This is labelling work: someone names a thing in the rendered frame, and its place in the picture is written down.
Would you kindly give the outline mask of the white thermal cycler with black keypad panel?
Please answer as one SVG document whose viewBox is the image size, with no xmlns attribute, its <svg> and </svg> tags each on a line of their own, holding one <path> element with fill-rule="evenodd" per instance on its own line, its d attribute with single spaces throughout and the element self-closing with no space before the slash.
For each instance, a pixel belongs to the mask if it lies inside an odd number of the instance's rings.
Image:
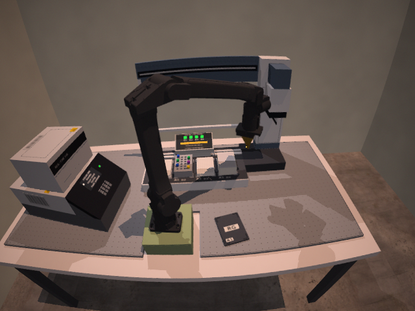
<svg viewBox="0 0 415 311">
<path fill-rule="evenodd" d="M 10 158 L 9 187 L 29 214 L 108 231 L 131 185 L 127 171 L 92 152 L 82 126 L 46 127 Z"/>
</svg>

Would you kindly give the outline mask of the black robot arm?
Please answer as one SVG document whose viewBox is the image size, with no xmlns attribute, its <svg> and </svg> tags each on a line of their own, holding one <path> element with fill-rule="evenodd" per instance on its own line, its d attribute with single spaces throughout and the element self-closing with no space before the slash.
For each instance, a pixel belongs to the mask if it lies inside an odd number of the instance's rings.
<svg viewBox="0 0 415 311">
<path fill-rule="evenodd" d="M 182 82 L 182 83 L 181 83 Z M 173 100 L 190 98 L 223 98 L 246 101 L 243 116 L 257 118 L 270 109 L 270 97 L 262 87 L 248 82 L 229 82 L 183 76 L 154 74 L 124 98 L 136 129 L 137 139 L 149 179 L 147 197 L 152 216 L 149 229 L 153 232 L 179 233 L 182 213 L 177 212 L 181 201 L 172 192 L 167 175 L 157 121 L 157 107 Z M 156 208 L 156 207 L 158 208 Z M 153 225 L 153 227 L 152 227 Z"/>
</svg>

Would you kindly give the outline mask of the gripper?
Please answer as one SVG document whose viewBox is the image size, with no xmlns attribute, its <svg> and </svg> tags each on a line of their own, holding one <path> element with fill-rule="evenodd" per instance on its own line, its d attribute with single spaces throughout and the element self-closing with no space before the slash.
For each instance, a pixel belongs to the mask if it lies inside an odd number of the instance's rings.
<svg viewBox="0 0 415 311">
<path fill-rule="evenodd" d="M 243 141 L 246 144 L 247 149 L 249 149 L 250 144 L 255 135 L 261 136 L 263 127 L 259 126 L 257 129 L 257 118 L 250 119 L 243 116 L 243 126 L 240 122 L 235 129 L 236 135 L 242 136 Z M 251 135 L 252 134 L 252 135 Z"/>
</svg>

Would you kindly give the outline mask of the white well plate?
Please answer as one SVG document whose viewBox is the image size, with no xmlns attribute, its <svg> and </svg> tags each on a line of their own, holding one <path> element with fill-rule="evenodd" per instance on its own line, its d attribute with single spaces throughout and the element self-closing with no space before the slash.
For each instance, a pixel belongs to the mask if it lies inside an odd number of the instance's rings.
<svg viewBox="0 0 415 311">
<path fill-rule="evenodd" d="M 172 172 L 172 159 L 165 159 L 165 165 L 167 169 L 167 175 L 169 178 L 171 178 L 171 172 Z"/>
</svg>

